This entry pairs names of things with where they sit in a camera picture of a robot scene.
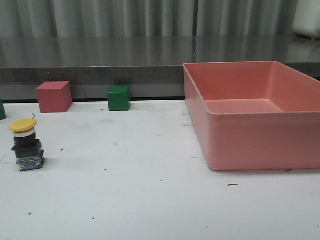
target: white table surface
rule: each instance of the white table surface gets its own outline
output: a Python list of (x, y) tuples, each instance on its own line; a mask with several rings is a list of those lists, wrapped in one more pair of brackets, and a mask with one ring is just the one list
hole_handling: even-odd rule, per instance
[[(209, 170), (182, 100), (4, 107), (0, 240), (320, 239), (320, 170)], [(8, 128), (32, 113), (45, 165), (19, 172)]]

